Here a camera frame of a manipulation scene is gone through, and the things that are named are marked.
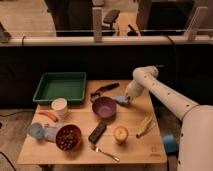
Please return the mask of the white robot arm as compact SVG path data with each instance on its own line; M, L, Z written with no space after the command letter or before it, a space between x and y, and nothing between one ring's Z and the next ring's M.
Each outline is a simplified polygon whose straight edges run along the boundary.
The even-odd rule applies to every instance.
M157 80L155 66L136 68L125 95L151 92L182 121L177 171L213 171L213 106L200 105Z

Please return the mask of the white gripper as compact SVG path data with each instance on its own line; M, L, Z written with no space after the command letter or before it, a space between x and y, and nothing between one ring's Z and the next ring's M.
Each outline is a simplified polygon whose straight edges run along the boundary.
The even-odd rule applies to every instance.
M132 80L126 87L125 97L127 100L132 101L134 98L140 96L143 92L144 87Z

